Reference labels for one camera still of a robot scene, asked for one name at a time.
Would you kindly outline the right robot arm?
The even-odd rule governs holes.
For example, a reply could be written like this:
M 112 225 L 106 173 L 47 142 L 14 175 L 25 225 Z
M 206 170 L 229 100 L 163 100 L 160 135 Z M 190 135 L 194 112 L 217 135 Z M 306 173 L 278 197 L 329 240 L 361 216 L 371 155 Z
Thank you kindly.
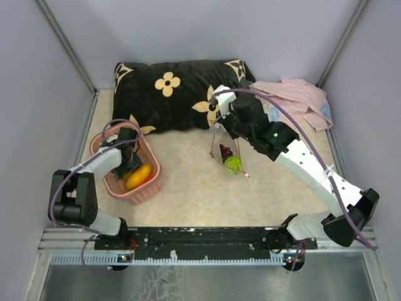
M 233 138 L 243 138 L 254 150 L 297 175 L 327 206 L 321 213 L 291 215 L 280 232 L 280 241 L 294 248 L 301 240 L 329 238 L 348 247 L 355 240 L 373 248 L 361 231 L 370 221 L 379 195 L 362 190 L 327 166 L 302 131 L 283 122 L 273 122 L 259 101 L 261 93 L 242 89 L 215 93 L 219 105 L 217 122 Z

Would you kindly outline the clear zip top bag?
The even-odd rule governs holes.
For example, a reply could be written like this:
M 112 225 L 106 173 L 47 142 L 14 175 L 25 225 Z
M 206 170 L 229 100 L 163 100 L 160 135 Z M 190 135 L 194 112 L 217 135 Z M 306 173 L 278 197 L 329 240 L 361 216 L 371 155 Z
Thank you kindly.
M 241 158 L 239 139 L 232 139 L 222 125 L 209 120 L 212 130 L 210 156 L 225 170 L 235 176 L 249 177 Z

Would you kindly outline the purple grape bunch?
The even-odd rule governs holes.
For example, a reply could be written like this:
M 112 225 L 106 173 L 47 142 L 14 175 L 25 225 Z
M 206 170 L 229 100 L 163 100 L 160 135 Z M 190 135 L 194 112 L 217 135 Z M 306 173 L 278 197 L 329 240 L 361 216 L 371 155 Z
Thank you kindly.
M 223 144 L 220 144 L 219 149 L 220 149 L 221 157 L 222 157 L 223 161 L 225 161 L 227 158 L 229 158 L 233 155 L 233 152 L 230 147 L 226 147 Z

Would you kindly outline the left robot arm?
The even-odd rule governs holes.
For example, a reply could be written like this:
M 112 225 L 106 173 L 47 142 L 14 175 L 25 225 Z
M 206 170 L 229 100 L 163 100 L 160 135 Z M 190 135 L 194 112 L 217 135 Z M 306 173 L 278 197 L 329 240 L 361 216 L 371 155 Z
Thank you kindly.
M 104 141 L 84 163 L 54 172 L 49 219 L 58 226 L 91 231 L 109 248 L 126 247 L 130 241 L 127 222 L 98 208 L 96 182 L 109 172 L 122 179 L 140 166 L 141 161 L 134 151 L 139 138 L 136 130 L 122 127 L 115 139 Z

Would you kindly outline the green custard apple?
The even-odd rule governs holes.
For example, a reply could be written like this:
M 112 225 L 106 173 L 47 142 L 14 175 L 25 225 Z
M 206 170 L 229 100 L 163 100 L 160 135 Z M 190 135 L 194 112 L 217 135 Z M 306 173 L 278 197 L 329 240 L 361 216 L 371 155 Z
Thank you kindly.
M 225 168 L 232 174 L 242 172 L 241 159 L 238 156 L 230 156 L 224 161 Z

